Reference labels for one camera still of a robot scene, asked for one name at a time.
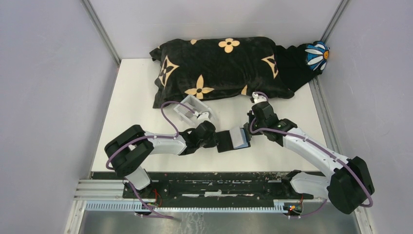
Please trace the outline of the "white plastic card tray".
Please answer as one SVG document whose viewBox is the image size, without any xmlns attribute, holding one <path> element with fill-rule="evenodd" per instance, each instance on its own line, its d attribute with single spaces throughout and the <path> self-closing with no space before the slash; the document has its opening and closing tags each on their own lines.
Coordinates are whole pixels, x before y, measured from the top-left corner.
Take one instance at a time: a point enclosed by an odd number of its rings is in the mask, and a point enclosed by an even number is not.
<svg viewBox="0 0 413 234">
<path fill-rule="evenodd" d="M 217 126 L 218 118 L 213 110 L 196 98 L 193 95 L 188 95 L 181 102 L 177 104 L 173 109 L 178 114 L 179 119 L 191 127 L 197 127 L 197 116 L 202 112 L 210 112 L 212 114 L 212 123 Z"/>
</svg>

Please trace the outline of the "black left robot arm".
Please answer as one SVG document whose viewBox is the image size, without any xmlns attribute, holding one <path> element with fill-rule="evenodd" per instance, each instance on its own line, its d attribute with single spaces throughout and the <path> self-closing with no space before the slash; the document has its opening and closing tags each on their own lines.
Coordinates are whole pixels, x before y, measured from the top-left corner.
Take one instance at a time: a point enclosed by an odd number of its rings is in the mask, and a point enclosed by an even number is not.
<svg viewBox="0 0 413 234">
<path fill-rule="evenodd" d="M 108 157 L 106 168 L 130 182 L 141 198 L 148 198 L 152 195 L 153 185 L 150 176 L 141 166 L 144 160 L 150 155 L 185 156 L 200 148 L 215 147 L 215 130 L 215 126 L 209 121 L 176 135 L 154 134 L 144 131 L 140 125 L 133 125 L 105 146 L 104 151 Z"/>
</svg>

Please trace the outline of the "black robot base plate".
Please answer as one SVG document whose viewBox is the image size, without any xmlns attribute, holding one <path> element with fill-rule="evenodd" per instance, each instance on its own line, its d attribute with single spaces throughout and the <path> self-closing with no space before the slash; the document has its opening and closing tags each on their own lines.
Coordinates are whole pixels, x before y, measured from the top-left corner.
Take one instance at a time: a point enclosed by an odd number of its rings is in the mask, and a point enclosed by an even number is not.
<svg viewBox="0 0 413 234">
<path fill-rule="evenodd" d="M 284 181 L 286 172 L 150 172 L 139 191 L 162 208 L 271 207 L 274 200 L 313 199 Z"/>
</svg>

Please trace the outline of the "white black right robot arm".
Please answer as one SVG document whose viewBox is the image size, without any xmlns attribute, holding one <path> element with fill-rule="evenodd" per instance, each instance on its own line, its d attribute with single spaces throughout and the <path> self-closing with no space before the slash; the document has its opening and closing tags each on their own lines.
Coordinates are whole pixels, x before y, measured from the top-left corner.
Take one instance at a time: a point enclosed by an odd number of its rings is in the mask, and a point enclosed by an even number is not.
<svg viewBox="0 0 413 234">
<path fill-rule="evenodd" d="M 298 154 L 322 173 L 312 175 L 291 171 L 281 186 L 282 195 L 294 199 L 309 194 L 329 200 L 336 209 L 351 214 L 358 207 L 370 208 L 375 192 L 367 163 L 360 157 L 349 158 L 320 145 L 294 122 L 279 119 L 268 101 L 260 101 L 249 112 L 249 132 Z"/>
</svg>

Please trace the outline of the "black cloth with daisy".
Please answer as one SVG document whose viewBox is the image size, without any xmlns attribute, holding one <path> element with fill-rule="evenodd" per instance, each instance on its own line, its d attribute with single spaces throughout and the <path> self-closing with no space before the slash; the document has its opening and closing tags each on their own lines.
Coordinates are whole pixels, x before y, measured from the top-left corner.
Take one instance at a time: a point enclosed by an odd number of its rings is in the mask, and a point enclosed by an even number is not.
<svg viewBox="0 0 413 234">
<path fill-rule="evenodd" d="M 276 46 L 276 63 L 283 83 L 293 92 L 322 74 L 330 49 L 322 41 L 299 46 Z"/>
</svg>

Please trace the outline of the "black leather card holder wallet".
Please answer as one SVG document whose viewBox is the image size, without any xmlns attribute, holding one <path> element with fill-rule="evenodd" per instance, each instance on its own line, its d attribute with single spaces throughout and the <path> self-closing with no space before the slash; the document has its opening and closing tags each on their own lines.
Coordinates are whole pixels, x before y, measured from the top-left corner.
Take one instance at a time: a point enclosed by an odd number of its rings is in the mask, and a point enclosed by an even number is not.
<svg viewBox="0 0 413 234">
<path fill-rule="evenodd" d="M 219 153 L 251 147 L 251 136 L 246 128 L 234 127 L 216 133 L 217 151 Z"/>
</svg>

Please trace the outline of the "aluminium frame rail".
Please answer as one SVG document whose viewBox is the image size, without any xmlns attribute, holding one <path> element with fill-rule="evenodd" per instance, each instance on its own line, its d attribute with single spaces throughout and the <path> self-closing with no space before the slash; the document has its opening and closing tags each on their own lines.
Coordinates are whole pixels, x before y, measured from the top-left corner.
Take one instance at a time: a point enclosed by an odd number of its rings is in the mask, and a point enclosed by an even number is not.
<svg viewBox="0 0 413 234">
<path fill-rule="evenodd" d="M 292 186 L 281 180 L 192 180 L 160 179 L 138 192 L 143 200 L 155 201 L 161 207 L 198 204 L 201 200 L 215 198 L 227 200 L 230 206 L 251 203 L 263 206 L 270 201 L 314 200 L 310 194 L 300 195 Z M 127 181 L 82 180 L 76 197 L 135 199 L 136 196 Z"/>
</svg>

